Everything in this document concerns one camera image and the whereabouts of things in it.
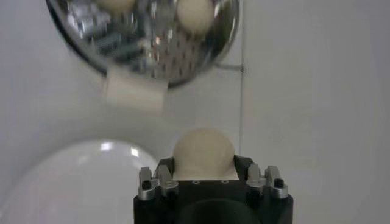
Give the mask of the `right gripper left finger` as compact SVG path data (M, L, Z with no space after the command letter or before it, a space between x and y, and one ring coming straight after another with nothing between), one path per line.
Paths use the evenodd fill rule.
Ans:
M173 179L174 158L161 159L152 174L149 167L142 167L139 171L139 200L153 200L157 196L157 189L166 198L174 198L179 193L179 182Z

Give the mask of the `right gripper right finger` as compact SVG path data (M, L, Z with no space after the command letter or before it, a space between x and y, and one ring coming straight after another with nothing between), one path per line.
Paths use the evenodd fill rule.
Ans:
M259 196L268 194L278 200L288 198L288 186L277 166L268 166L262 175L257 163L251 158L238 155L234 156L234 166L239 180L258 192Z

